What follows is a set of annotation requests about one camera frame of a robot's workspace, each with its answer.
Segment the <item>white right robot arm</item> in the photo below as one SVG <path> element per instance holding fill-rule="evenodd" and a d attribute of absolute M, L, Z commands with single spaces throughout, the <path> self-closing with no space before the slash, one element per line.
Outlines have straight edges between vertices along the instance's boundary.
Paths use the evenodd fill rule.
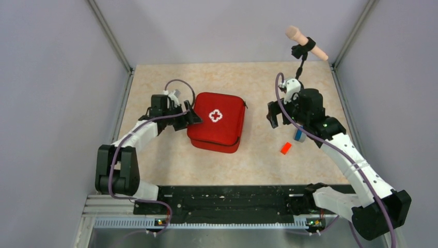
<path fill-rule="evenodd" d="M 317 89 L 286 90 L 284 98 L 268 104 L 267 119 L 278 127 L 277 115 L 292 124 L 328 155 L 349 181 L 354 194 L 341 193 L 324 183 L 307 186 L 303 207 L 310 213 L 325 209 L 348 220 L 366 240 L 389 234 L 396 246 L 395 230 L 407 217 L 412 199 L 405 190 L 396 191 L 383 180 L 359 153 L 345 127 L 326 115 L 323 97 Z"/>

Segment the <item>red black medicine kit case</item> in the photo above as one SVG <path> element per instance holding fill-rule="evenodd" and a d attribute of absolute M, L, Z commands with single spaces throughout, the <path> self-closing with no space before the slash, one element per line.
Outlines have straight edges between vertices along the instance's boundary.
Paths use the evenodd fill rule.
<path fill-rule="evenodd" d="M 236 152 L 240 146 L 246 109 L 246 102 L 241 97 L 199 93 L 195 98 L 194 112 L 202 122 L 187 128 L 191 144 L 215 152 Z"/>

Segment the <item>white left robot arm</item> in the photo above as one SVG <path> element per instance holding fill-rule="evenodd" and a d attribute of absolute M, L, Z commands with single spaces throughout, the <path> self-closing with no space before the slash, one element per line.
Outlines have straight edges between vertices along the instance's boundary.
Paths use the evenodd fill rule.
<path fill-rule="evenodd" d="M 151 106 L 130 131 L 112 144 L 99 147 L 96 190 L 116 199 L 146 201 L 146 207 L 152 213 L 162 212 L 166 200 L 158 195 L 157 185 L 141 179 L 137 155 L 166 127 L 172 126 L 179 131 L 201 123 L 193 106 L 193 101 L 180 103 L 175 92 L 152 95 Z"/>

